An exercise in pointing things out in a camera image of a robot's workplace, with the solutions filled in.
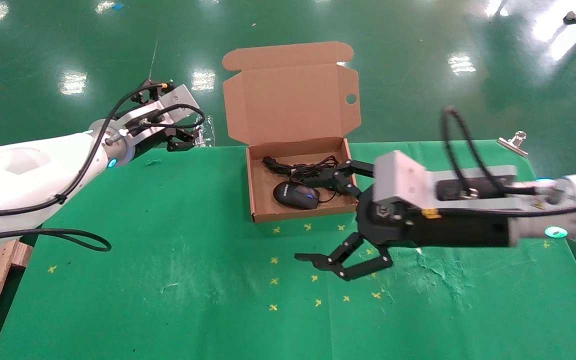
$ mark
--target small debris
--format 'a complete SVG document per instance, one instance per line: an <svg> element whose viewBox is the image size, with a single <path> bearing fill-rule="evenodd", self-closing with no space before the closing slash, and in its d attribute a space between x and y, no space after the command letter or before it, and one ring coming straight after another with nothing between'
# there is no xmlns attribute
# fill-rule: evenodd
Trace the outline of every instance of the small debris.
<svg viewBox="0 0 576 360"><path fill-rule="evenodd" d="M150 167L150 166L157 166L157 165L159 165L159 164L162 164L162 162L163 162L163 161L160 160L160 159L156 159L156 160L146 160L146 161L143 162L143 164L144 164L145 166L147 166L147 167Z"/></svg>

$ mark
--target metal binder clip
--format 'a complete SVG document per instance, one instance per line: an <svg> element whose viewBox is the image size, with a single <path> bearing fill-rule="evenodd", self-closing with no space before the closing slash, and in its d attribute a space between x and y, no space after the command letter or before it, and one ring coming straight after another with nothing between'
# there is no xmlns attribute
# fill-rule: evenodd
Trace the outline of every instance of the metal binder clip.
<svg viewBox="0 0 576 360"><path fill-rule="evenodd" d="M497 143L508 150L512 150L515 154L520 155L521 157L528 156L526 151L521 150L519 146L526 140L526 133L523 131L517 131L514 133L512 139L504 139L503 137L499 137L497 139Z"/></svg>

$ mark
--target cable connector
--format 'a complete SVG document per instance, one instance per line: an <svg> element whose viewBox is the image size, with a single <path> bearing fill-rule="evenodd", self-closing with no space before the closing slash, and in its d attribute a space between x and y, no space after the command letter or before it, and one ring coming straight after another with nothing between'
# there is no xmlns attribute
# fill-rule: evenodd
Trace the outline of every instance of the cable connector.
<svg viewBox="0 0 576 360"><path fill-rule="evenodd" d="M59 202L58 202L59 205L64 205L64 203L66 203L66 199L68 199L68 195L63 194L63 193L58 193L55 195L55 198L59 199Z"/></svg>

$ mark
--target green table mat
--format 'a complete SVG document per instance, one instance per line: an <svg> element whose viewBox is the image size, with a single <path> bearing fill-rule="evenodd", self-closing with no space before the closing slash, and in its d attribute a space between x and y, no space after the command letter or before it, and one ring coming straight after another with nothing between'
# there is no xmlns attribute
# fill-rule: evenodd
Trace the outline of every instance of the green table mat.
<svg viewBox="0 0 576 360"><path fill-rule="evenodd" d="M490 166L534 178L521 157L477 144ZM439 142L350 148L356 160L401 150L429 171L450 168ZM114 248L40 238L0 360L576 359L565 240L393 248L393 267L345 282L293 255L332 251L356 230L354 214L252 223L244 149L152 150L83 189L45 227L92 231ZM464 143L455 149L475 166Z"/></svg>

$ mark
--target blue light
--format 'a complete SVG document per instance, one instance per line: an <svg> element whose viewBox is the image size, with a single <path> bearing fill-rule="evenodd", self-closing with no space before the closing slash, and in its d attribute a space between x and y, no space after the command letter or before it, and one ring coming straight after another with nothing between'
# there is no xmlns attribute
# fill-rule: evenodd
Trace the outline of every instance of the blue light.
<svg viewBox="0 0 576 360"><path fill-rule="evenodd" d="M548 237L553 239L565 238L568 235L568 231L565 228L559 226L548 226L546 230L543 231Z"/></svg>

